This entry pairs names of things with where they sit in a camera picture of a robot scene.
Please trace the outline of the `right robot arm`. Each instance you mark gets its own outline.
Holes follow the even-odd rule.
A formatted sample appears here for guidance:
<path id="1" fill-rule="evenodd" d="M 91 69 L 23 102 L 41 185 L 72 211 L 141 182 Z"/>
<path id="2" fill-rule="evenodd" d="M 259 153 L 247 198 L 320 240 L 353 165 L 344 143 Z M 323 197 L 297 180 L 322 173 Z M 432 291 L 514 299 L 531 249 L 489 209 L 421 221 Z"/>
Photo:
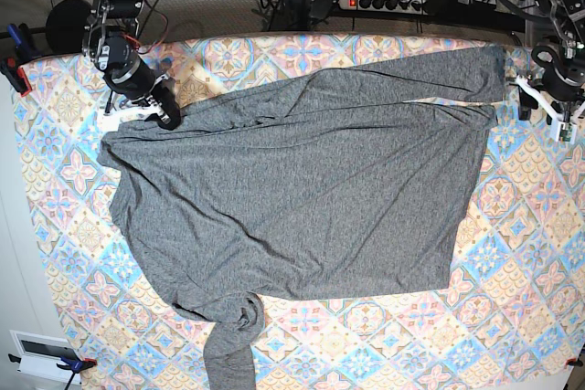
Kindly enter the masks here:
<path id="1" fill-rule="evenodd" d="M 120 95 L 132 110 L 165 130 L 181 122 L 167 73 L 151 69 L 139 52 L 138 16 L 145 0 L 93 0 L 85 26 L 82 53 L 102 74 L 111 95 Z"/>

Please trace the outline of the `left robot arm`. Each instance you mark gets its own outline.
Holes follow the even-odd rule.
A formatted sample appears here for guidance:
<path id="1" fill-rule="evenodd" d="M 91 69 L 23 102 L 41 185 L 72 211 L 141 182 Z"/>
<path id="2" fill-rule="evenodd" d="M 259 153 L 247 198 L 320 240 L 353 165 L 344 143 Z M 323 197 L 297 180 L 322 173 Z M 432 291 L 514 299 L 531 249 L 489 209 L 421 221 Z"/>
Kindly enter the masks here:
<path id="1" fill-rule="evenodd" d="M 537 0 L 537 4 L 557 39 L 531 51 L 532 61 L 543 69 L 541 77 L 527 72 L 514 78 L 519 88 L 518 119 L 527 121 L 531 111 L 542 109 L 549 137 L 573 144 L 584 113 L 584 0 Z"/>

